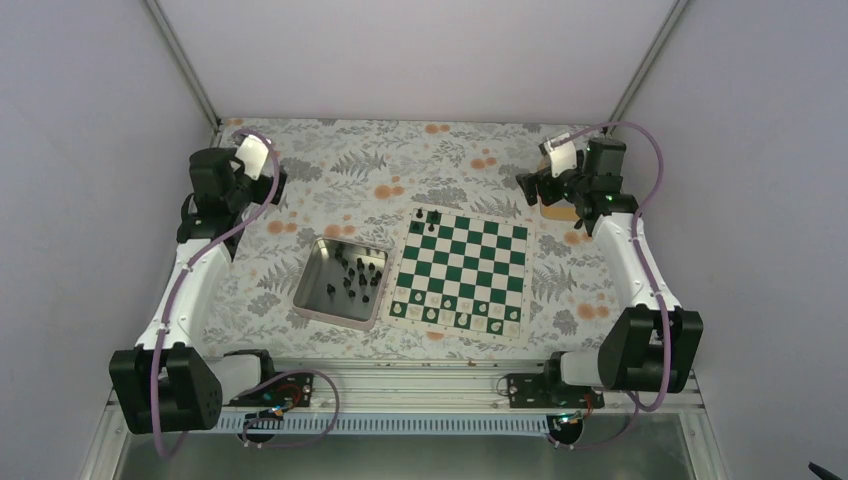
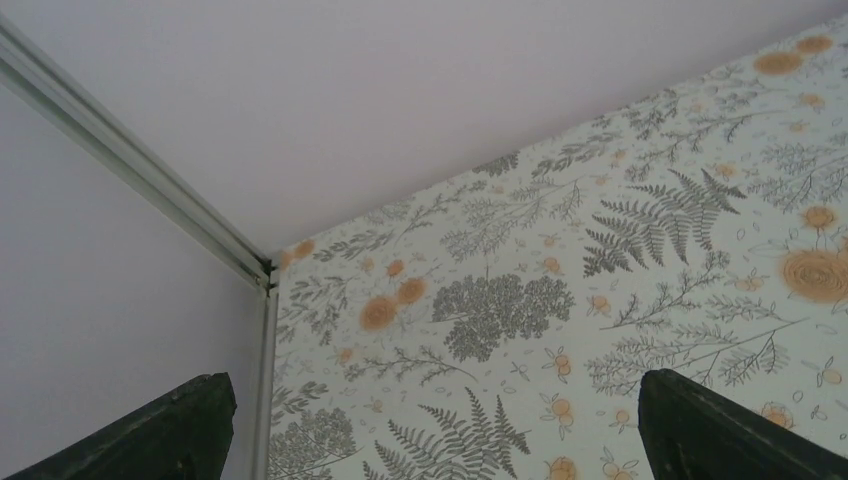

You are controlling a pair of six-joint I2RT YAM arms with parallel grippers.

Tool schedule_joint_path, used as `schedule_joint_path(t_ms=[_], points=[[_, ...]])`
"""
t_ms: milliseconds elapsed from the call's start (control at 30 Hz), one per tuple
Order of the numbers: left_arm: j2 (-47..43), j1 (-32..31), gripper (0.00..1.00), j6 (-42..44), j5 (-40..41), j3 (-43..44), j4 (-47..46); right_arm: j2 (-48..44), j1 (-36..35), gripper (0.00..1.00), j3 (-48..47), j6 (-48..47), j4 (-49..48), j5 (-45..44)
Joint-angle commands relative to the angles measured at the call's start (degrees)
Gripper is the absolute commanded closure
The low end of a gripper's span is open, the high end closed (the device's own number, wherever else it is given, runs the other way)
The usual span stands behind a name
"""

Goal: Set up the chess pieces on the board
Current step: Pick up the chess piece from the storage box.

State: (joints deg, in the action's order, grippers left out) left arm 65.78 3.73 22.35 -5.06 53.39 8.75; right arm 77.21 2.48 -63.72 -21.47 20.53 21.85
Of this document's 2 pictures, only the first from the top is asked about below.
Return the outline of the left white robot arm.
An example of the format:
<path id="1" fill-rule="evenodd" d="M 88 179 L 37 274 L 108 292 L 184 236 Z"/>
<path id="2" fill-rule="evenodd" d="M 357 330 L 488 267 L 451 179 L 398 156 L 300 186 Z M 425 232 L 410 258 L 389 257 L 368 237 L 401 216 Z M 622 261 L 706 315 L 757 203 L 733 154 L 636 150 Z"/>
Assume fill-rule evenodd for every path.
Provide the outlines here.
<path id="1" fill-rule="evenodd" d="M 180 212 L 176 258 L 153 318 L 135 345 L 117 350 L 109 375 L 134 434 L 209 430 L 242 394 L 263 405 L 278 391 L 269 354 L 241 350 L 209 362 L 202 341 L 219 284 L 235 260 L 245 221 L 279 203 L 286 174 L 263 174 L 272 157 L 253 135 L 240 146 L 189 158 L 193 191 Z"/>

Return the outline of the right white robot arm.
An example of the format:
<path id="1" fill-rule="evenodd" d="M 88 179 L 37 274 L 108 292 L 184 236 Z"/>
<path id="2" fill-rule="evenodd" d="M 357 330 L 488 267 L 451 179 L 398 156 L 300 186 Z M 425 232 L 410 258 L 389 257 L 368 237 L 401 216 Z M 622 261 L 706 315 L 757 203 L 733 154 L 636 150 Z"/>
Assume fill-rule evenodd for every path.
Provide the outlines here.
<path id="1" fill-rule="evenodd" d="M 626 146 L 591 138 L 543 142 L 545 167 L 516 181 L 529 205 L 566 201 L 577 225 L 594 240 L 608 267 L 621 314 L 595 351 L 562 353 L 541 384 L 544 399 L 565 407 L 580 386 L 678 393 L 684 389 L 703 333 L 700 314 L 685 309 L 658 271 L 647 244 L 637 199 L 623 192 Z"/>

